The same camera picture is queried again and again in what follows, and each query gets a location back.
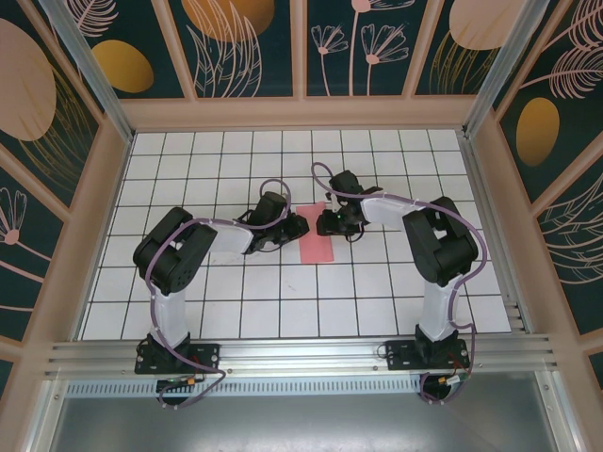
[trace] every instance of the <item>enclosure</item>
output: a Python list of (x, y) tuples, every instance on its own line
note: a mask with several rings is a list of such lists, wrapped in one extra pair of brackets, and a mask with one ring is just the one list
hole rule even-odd
[[(600, 0), (3, 2), (6, 450), (600, 450), (602, 36)], [(267, 179), (329, 205), (317, 162), (448, 197), (484, 237), (466, 391), (432, 406), (433, 369), (388, 370), (425, 287), (407, 233), (372, 223), (323, 260), (210, 252), (186, 325), (226, 378), (163, 411), (134, 372), (136, 247), (175, 206), (240, 218)]]

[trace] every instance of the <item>mounting plate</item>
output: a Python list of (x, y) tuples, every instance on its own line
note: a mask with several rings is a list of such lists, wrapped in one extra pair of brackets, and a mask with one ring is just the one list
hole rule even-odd
[[(388, 370), (454, 369), (453, 360), (430, 363), (429, 365), (425, 364), (416, 351), (415, 340), (387, 341), (383, 345), (385, 346)], [(450, 353), (464, 367), (469, 367), (467, 344), (463, 339), (457, 339), (451, 344)]]
[[(153, 345), (140, 345), (134, 373), (137, 375), (191, 375), (195, 371), (203, 373), (175, 359), (168, 361), (154, 359), (155, 354), (156, 348)], [(193, 362), (198, 361), (202, 365), (217, 369), (220, 364), (220, 345), (190, 344), (185, 356)]]

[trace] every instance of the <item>white grid floor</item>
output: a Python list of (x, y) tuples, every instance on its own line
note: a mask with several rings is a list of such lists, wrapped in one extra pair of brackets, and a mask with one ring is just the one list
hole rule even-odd
[[(141, 339), (149, 295), (132, 254), (175, 205), (197, 217), (236, 218), (259, 186), (282, 177), (294, 204), (324, 201), (313, 161), (351, 170), (368, 188), (432, 201), (451, 197), (478, 228), (480, 217), (451, 130), (320, 130), (137, 135), (80, 338)], [(279, 189), (277, 185), (268, 189)], [(298, 243), (243, 257), (211, 254), (187, 290), (191, 336), (203, 339), (412, 334), (423, 282), (404, 233), (370, 225), (349, 244), (333, 237), (335, 262), (304, 266)], [(457, 321), (508, 332), (492, 262), (460, 297)]]

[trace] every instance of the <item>pink towel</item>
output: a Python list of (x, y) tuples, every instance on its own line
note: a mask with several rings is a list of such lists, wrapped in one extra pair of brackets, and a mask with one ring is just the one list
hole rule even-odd
[(317, 219), (326, 205), (325, 202), (317, 202), (312, 205), (301, 205), (296, 209), (298, 215), (308, 220), (310, 226), (310, 232), (300, 239), (302, 264), (321, 264), (334, 260), (331, 238), (317, 234)]

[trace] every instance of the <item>flower illustration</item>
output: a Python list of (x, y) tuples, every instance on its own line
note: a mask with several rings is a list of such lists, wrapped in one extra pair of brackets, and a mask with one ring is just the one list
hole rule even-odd
[(7, 188), (0, 188), (0, 243), (15, 245), (19, 242), (26, 207), (26, 195), (17, 190), (13, 201)]
[(388, 10), (388, 9), (400, 9), (410, 7), (415, 0), (393, 0), (393, 1), (384, 1), (384, 0), (351, 0), (351, 7), (354, 8), (356, 12), (369, 12), (372, 9), (380, 9), (380, 10)]
[(327, 82), (327, 72), (324, 67), (324, 56), (348, 50), (348, 42), (343, 40), (345, 36), (343, 31), (341, 31), (341, 25), (327, 25), (324, 27), (324, 31), (321, 29), (320, 25), (317, 25), (313, 26), (311, 31), (314, 44), (317, 46), (318, 52), (320, 53), (324, 88), (327, 91), (327, 96), (330, 96), (331, 92), (329, 91), (329, 83)]
[(350, 92), (350, 96), (354, 95), (354, 51), (356, 48), (356, 29), (358, 28), (358, 17), (360, 14), (377, 10), (387, 11), (390, 9), (408, 8), (414, 3), (415, 0), (351, 0), (351, 7), (354, 8), (355, 13), (353, 26), (351, 27), (350, 75), (348, 80), (348, 90)]
[(406, 42), (403, 28), (403, 25), (398, 28), (384, 25), (375, 36), (374, 24), (362, 27), (362, 46), (368, 63), (367, 96), (370, 96), (370, 74), (374, 65), (400, 61), (408, 57), (408, 47), (402, 47)]

